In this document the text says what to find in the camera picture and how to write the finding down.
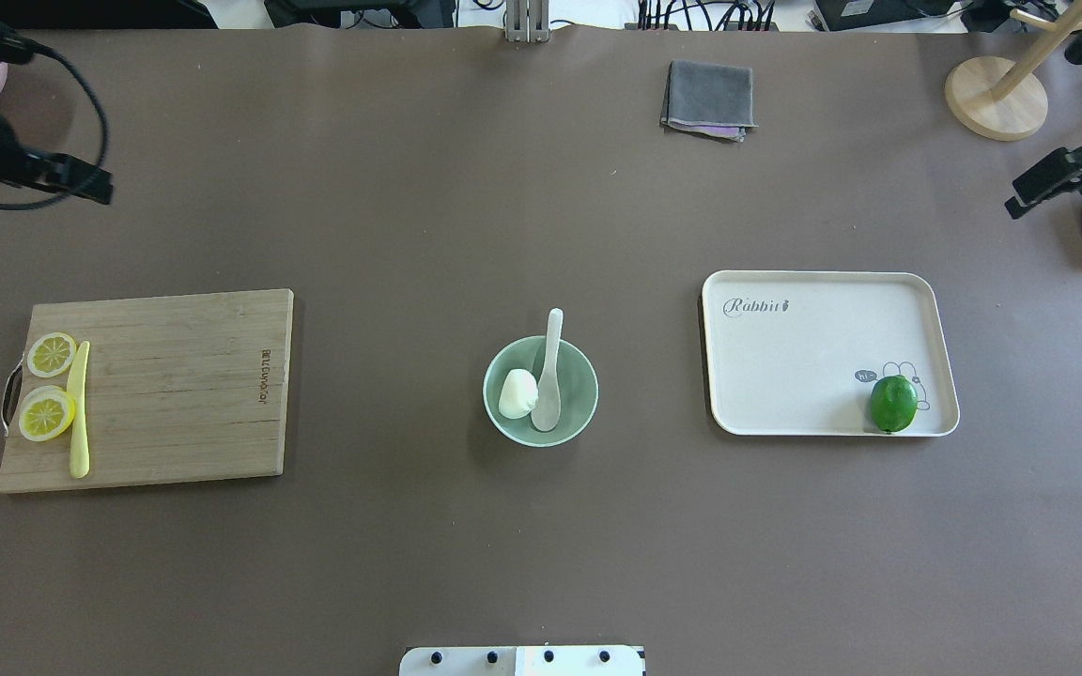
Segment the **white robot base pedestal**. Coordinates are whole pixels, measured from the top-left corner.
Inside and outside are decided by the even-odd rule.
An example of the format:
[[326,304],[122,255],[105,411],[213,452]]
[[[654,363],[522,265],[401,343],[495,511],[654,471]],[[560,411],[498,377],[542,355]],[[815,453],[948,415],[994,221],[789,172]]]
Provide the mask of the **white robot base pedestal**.
[[415,647],[399,675],[645,675],[644,648],[624,642]]

